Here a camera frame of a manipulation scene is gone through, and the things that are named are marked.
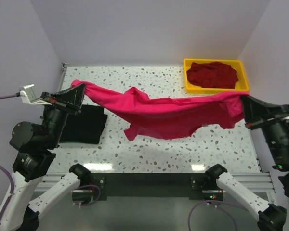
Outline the pink t shirt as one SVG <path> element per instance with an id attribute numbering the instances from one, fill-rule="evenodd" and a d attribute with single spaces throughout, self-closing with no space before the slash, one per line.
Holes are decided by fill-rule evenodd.
<path id="1" fill-rule="evenodd" d="M 138 135 L 157 139 L 190 137 L 203 125 L 217 124 L 232 129 L 244 118 L 242 96 L 247 92 L 227 91 L 211 96 L 156 98 L 131 87 L 125 93 L 112 91 L 91 82 L 74 80 L 71 86 L 85 84 L 85 95 L 94 103 L 127 121 L 128 140 Z"/>

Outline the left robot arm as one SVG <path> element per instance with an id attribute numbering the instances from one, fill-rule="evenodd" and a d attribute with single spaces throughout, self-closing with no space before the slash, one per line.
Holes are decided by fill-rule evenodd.
<path id="1" fill-rule="evenodd" d="M 48 209 L 90 180 L 90 171 L 76 164 L 44 194 L 31 199 L 56 157 L 52 150 L 59 146 L 68 115 L 81 112 L 86 86 L 77 84 L 57 93 L 44 92 L 40 97 L 35 96 L 33 87 L 21 87 L 16 96 L 23 103 L 44 106 L 42 123 L 19 122 L 12 130 L 9 144 L 18 154 L 12 173 L 0 166 L 10 181 L 0 206 L 0 231 L 35 231 Z"/>

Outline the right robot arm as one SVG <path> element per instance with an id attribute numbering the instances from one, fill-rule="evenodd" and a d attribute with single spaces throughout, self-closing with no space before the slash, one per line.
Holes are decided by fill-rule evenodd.
<path id="1" fill-rule="evenodd" d="M 274 203 L 275 190 L 269 174 L 232 175 L 216 164 L 206 174 L 207 188 L 226 192 L 236 199 L 256 220 L 261 231 L 289 231 L 289 104 L 267 103 L 242 96 L 245 126 L 260 129 L 273 158 L 273 169 L 284 172 L 281 182 L 286 206 Z"/>

